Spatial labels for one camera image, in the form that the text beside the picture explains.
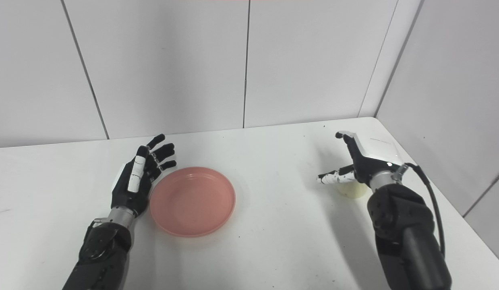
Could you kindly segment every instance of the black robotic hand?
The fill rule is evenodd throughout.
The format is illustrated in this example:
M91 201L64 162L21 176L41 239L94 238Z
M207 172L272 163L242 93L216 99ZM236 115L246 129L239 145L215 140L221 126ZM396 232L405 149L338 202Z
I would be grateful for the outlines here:
M79 259L63 290L117 290L124 276L124 265L131 249L131 223L148 204L152 182L176 161L160 164L174 155L169 143L151 152L165 136L156 136L140 146L133 160L124 165L112 191L111 211L107 218L96 218L85 234Z
M117 184L113 188L112 209L124 207L133 211L135 217L146 210L152 182L158 178L162 171L176 166L174 160L160 164L166 158L174 155L173 143L167 143L152 152L150 151L163 140L165 140L165 136L160 134L146 146L140 146L135 158L124 165Z
M439 207L430 181L421 167L403 163L387 136L358 136L339 131L335 135L347 145L353 164L320 174L320 183L365 183L373 194L367 209L378 256L392 290L449 290L451 276L444 260L444 233ZM433 235L434 216L424 199L402 184L411 167L426 185L432 200L439 243Z

